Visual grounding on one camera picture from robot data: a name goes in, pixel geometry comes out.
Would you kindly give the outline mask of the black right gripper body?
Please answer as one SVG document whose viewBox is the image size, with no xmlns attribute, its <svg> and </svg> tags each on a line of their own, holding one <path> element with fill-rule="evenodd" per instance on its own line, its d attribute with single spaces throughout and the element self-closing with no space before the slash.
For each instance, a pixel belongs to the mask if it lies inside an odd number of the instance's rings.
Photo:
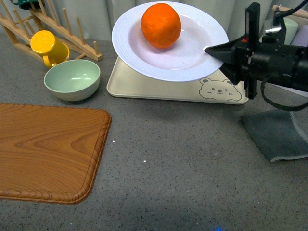
<svg viewBox="0 0 308 231">
<path fill-rule="evenodd" d="M 257 94 L 257 81 L 308 90 L 308 48 L 284 43 L 286 27 L 283 17 L 292 12 L 276 11 L 274 20 L 280 30 L 259 41 L 260 5 L 253 2 L 245 10 L 245 35 L 237 42 L 236 57 L 249 99 Z"/>
</svg>

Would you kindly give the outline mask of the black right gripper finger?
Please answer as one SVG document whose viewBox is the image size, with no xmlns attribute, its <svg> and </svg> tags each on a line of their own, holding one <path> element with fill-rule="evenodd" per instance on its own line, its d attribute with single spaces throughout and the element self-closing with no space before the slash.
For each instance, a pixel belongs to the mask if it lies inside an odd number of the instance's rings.
<svg viewBox="0 0 308 231">
<path fill-rule="evenodd" d="M 235 65 L 223 64 L 220 71 L 231 81 L 233 85 L 237 85 L 241 81 L 240 72 Z"/>
<path fill-rule="evenodd" d="M 204 52 L 224 63 L 235 64 L 237 61 L 236 57 L 237 42 L 238 39 L 235 39 L 224 44 L 205 47 Z"/>
</svg>

